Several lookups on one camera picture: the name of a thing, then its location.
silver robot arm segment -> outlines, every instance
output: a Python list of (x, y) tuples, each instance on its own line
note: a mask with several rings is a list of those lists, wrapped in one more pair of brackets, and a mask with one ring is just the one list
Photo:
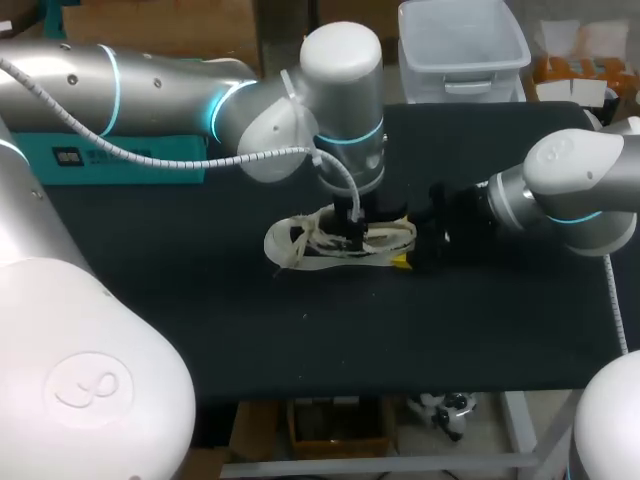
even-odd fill
[[(231, 87), (255, 81), (238, 60), (177, 60), (51, 40), (0, 42), (0, 57), (103, 136), (210, 136), (219, 99)], [(4, 72), (0, 98), (0, 117), (13, 132), (70, 131)]]
[(538, 142), (522, 165), (488, 184), (492, 211), (510, 231), (549, 219), (586, 256), (612, 253), (635, 231), (640, 211), (640, 119), (601, 132), (564, 130)]

floor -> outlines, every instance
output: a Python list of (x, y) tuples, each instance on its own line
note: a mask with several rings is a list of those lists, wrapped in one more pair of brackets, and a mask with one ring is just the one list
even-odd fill
[[(584, 22), (610, 19), (628, 19), (630, 35), (627, 43), (628, 59), (640, 66), (640, 2), (637, 0), (506, 0), (521, 24), (532, 52), (539, 52), (533, 40), (538, 21), (580, 19)], [(278, 43), (266, 42), (264, 58), (267, 74), (278, 74), (282, 68), (297, 63), (299, 40)], [(404, 102), (400, 73), (397, 66), (385, 68), (385, 89), (387, 103)], [(553, 416), (563, 401), (567, 391), (528, 392), (527, 400), (538, 438), (549, 426)], [(402, 455), (424, 455), (433, 453), (474, 452), (497, 453), (509, 449), (506, 427), (502, 420), (500, 404), (496, 395), (482, 394), (478, 409), (469, 421), (465, 438), (458, 444), (450, 442), (441, 432), (416, 424), (400, 427), (398, 449)], [(556, 459), (559, 475), (565, 452), (559, 452)], [(514, 472), (502, 471), (485, 474), (454, 472), (460, 480), (511, 480)], [(371, 480), (376, 476), (348, 476), (349, 480)], [(444, 473), (393, 474), (385, 480), (451, 480)]]

white shoe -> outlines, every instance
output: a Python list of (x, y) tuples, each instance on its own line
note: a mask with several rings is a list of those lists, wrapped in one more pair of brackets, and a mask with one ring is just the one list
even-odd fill
[[(280, 220), (264, 237), (264, 253), (281, 268), (322, 270), (341, 265), (390, 267), (398, 255), (413, 247), (416, 227), (406, 220), (371, 223), (362, 250), (354, 251), (346, 237), (325, 233), (320, 219), (333, 214), (333, 205), (311, 215), (299, 215)], [(294, 241), (291, 230), (302, 230)]]

black table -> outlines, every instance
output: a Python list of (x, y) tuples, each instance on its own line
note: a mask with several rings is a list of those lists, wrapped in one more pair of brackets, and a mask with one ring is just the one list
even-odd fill
[[(385, 118), (387, 188), (408, 191), (412, 207), (437, 180), (488, 179), (544, 135), (590, 128), (563, 103), (397, 105)], [(200, 186), (47, 191), (99, 278), (183, 356), (200, 405), (582, 388), (618, 355), (602, 260), (571, 254), (544, 228), (505, 243), (490, 266), (274, 275), (269, 226), (330, 201), (310, 165), (278, 185), (232, 168)], [(640, 314), (638, 248), (614, 257), (627, 319)], [(627, 326), (637, 346), (640, 328)]]

translucent plastic container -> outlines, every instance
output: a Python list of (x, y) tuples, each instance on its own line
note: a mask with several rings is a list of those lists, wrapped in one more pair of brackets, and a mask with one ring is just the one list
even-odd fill
[(509, 102), (531, 53), (502, 0), (413, 0), (398, 10), (409, 103)]

